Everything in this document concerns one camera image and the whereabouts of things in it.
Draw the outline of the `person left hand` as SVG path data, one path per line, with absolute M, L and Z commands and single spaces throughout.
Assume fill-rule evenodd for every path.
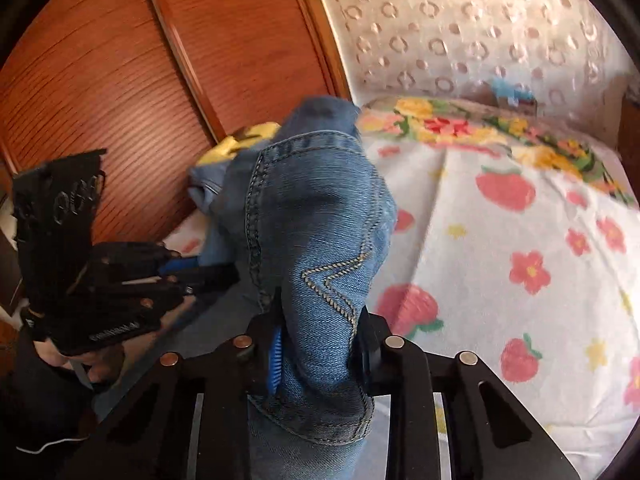
M 40 359 L 54 367 L 71 370 L 74 363 L 88 366 L 89 382 L 111 382 L 119 378 L 124 366 L 126 353 L 122 344 L 88 352 L 81 356 L 63 356 L 50 339 L 35 341 L 34 346 Z

